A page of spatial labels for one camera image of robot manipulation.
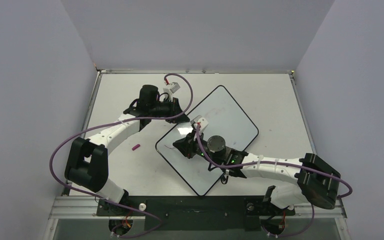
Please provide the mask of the black framed whiteboard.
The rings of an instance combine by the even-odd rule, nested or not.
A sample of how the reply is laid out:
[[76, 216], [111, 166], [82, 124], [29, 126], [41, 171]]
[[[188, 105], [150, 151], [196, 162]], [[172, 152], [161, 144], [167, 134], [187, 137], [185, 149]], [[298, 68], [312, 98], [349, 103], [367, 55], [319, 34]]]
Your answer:
[[[188, 113], [190, 120], [197, 116], [209, 122], [203, 131], [204, 140], [221, 136], [228, 147], [239, 151], [244, 151], [259, 134], [258, 127], [223, 85], [217, 86]], [[155, 149], [195, 195], [204, 196], [223, 172], [219, 168], [209, 171], [206, 159], [197, 155], [188, 159], [173, 146], [175, 141], [186, 137], [192, 130], [189, 122], [175, 125], [156, 142]]]

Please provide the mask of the magenta marker cap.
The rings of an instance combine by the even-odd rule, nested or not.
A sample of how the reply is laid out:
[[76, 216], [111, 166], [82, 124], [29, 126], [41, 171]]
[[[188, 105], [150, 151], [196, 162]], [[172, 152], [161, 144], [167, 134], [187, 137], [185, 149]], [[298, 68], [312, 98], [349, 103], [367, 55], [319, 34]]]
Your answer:
[[132, 151], [135, 151], [135, 150], [137, 150], [138, 148], [140, 148], [141, 147], [141, 145], [140, 144], [136, 144], [136, 145], [134, 145], [133, 147], [132, 147]]

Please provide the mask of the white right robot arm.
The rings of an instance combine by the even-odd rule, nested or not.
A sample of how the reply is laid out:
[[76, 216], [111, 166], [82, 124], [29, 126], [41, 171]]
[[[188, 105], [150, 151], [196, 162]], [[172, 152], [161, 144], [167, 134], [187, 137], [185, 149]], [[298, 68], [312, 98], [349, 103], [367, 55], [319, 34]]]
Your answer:
[[196, 155], [204, 158], [221, 169], [225, 180], [263, 178], [282, 182], [282, 186], [269, 186], [262, 199], [262, 207], [269, 214], [303, 203], [327, 210], [335, 207], [341, 175], [314, 153], [301, 158], [266, 157], [231, 148], [219, 135], [204, 140], [195, 130], [176, 140], [173, 147], [188, 159]]

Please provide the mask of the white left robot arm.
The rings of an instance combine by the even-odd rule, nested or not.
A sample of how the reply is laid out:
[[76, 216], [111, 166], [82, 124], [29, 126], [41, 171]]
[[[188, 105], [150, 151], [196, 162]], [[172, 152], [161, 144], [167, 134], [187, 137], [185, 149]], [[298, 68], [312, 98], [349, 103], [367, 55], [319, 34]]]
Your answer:
[[173, 96], [179, 89], [176, 82], [166, 85], [162, 93], [154, 85], [143, 85], [139, 97], [123, 111], [116, 125], [72, 142], [65, 178], [110, 200], [109, 208], [116, 215], [125, 214], [129, 210], [128, 192], [109, 179], [109, 154], [128, 137], [140, 132], [152, 118], [163, 118], [171, 124], [188, 122], [179, 100]]

